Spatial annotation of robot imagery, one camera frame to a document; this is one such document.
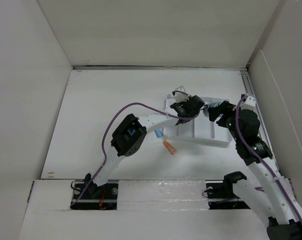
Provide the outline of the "blue putty jar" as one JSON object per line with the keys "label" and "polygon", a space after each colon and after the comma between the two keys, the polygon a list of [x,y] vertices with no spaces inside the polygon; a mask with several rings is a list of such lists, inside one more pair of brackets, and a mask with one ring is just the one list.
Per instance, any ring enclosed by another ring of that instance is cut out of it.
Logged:
{"label": "blue putty jar", "polygon": [[209,118],[209,116],[210,116],[209,109],[218,107],[220,104],[221,104],[221,102],[206,103],[202,108],[203,115],[205,117]]}

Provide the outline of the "white plastic organizer tray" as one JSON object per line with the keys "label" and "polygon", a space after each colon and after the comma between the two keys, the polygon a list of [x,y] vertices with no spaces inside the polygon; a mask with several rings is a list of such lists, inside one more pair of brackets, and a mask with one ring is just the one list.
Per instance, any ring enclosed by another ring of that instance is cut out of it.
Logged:
{"label": "white plastic organizer tray", "polygon": [[232,141],[229,130],[211,122],[203,112],[190,122],[163,128],[162,133],[166,139],[217,147],[227,147]]}

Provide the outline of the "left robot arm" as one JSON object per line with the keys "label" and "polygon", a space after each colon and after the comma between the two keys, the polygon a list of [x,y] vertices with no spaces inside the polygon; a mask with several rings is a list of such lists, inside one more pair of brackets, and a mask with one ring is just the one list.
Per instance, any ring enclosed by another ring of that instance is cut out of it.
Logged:
{"label": "left robot arm", "polygon": [[[197,95],[189,96],[184,101],[174,102],[164,110],[158,110],[140,102],[133,102],[122,109],[110,121],[101,141],[103,161],[95,172],[84,177],[83,189],[91,198],[98,198],[102,194],[102,185],[105,185],[112,172],[124,158],[138,152],[147,134],[157,129],[174,127],[195,119],[205,102]],[[107,134],[116,118],[131,106],[141,106],[154,112],[146,116],[128,114],[117,126],[111,135],[110,147],[105,149]]]}

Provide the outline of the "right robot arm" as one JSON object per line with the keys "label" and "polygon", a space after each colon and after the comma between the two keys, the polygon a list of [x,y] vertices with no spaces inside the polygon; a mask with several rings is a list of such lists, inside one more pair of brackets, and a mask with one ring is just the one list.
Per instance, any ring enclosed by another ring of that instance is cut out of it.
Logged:
{"label": "right robot arm", "polygon": [[206,106],[204,115],[227,128],[235,148],[259,186],[254,186],[240,171],[224,176],[222,191],[228,197],[242,199],[258,216],[271,240],[302,240],[302,207],[281,175],[268,145],[258,136],[260,121],[254,112],[256,101],[242,98],[234,105],[228,101]]}

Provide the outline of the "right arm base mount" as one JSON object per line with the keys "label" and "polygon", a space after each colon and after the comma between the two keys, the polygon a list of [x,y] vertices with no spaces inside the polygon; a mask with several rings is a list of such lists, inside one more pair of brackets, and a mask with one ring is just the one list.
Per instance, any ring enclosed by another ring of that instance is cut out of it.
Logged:
{"label": "right arm base mount", "polygon": [[205,181],[206,189],[202,196],[208,201],[209,210],[248,210],[250,207],[233,192],[233,184],[239,180],[247,180],[240,171],[232,172],[223,180]]}

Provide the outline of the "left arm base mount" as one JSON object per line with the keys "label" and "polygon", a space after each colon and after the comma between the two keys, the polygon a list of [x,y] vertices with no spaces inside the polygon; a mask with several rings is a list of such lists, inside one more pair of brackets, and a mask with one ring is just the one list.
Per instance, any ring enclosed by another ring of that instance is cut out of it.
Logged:
{"label": "left arm base mount", "polygon": [[106,184],[96,186],[92,182],[84,191],[84,180],[73,180],[70,184],[73,190],[70,208],[72,210],[98,210],[109,211],[117,209],[119,182],[108,181]]}

